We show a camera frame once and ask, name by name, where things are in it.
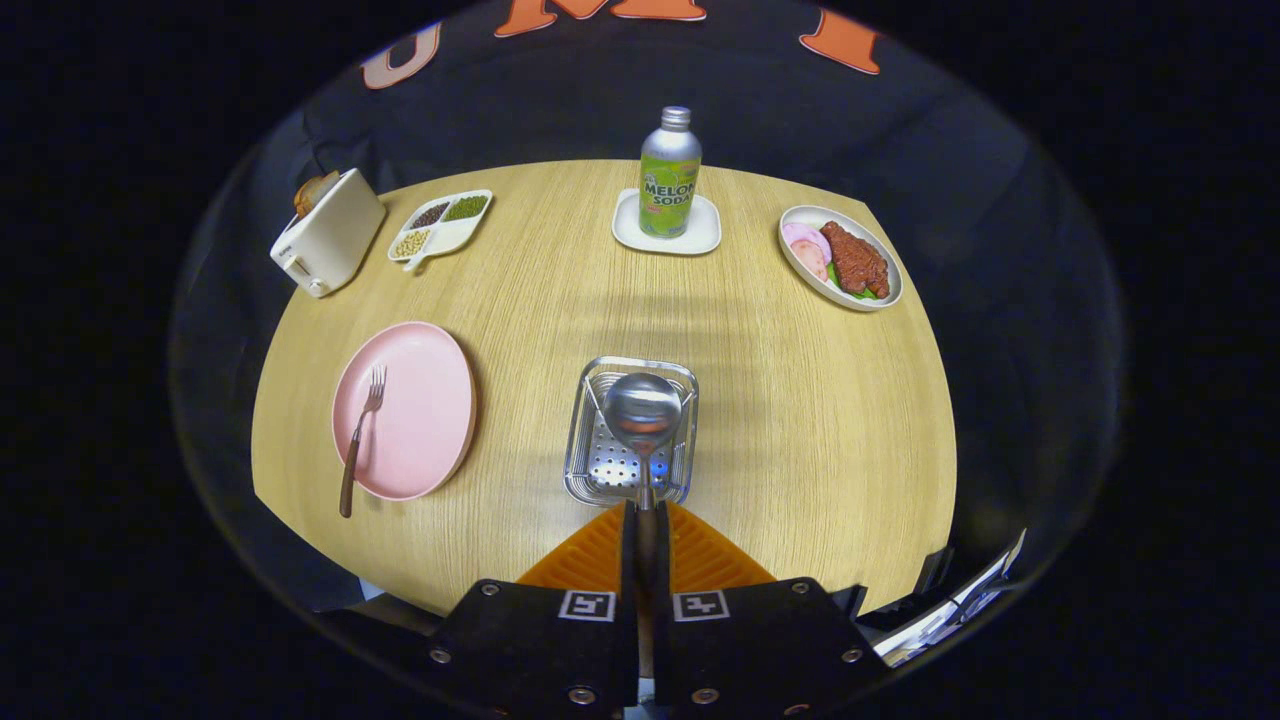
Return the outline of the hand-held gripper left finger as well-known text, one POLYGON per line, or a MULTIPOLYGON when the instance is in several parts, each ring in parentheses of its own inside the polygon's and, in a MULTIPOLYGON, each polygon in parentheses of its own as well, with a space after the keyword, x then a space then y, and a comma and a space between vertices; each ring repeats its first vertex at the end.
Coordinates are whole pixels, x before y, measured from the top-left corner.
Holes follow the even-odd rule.
POLYGON ((474 583, 428 639, 422 679, 475 717, 620 717, 637 694, 636 509, 596 516, 532 583, 474 583))

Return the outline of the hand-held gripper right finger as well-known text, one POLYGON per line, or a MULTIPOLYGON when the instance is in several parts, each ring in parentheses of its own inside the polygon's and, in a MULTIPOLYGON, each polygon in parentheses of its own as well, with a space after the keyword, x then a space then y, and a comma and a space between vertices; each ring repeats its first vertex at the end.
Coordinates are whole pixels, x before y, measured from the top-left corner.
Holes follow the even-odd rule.
POLYGON ((892 669, 810 577, 677 591, 678 506, 655 506, 655 701, 672 717, 833 717, 892 669))

